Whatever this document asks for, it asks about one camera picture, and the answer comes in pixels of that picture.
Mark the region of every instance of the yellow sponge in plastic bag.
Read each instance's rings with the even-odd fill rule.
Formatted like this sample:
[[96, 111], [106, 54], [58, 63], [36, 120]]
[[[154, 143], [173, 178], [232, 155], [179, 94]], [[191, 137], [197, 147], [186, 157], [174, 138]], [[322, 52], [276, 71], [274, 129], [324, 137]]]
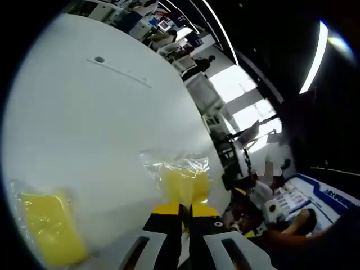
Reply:
[[85, 245], [62, 194], [20, 194], [27, 227], [52, 266], [66, 266], [87, 257]]
[[204, 201], [210, 192], [210, 180], [206, 172], [194, 173], [188, 168], [162, 169], [162, 188], [165, 197], [186, 207]]

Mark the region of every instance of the white tabletop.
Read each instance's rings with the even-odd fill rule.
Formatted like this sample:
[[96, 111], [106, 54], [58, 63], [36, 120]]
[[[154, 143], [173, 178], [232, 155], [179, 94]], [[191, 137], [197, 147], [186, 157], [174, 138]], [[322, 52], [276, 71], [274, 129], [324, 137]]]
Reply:
[[[101, 56], [103, 64], [93, 59]], [[215, 178], [209, 204], [230, 201], [200, 114], [177, 71], [123, 32], [61, 15], [37, 40], [14, 82], [2, 141], [6, 185], [67, 188], [90, 245], [141, 228], [161, 194], [145, 149], [203, 153]]]

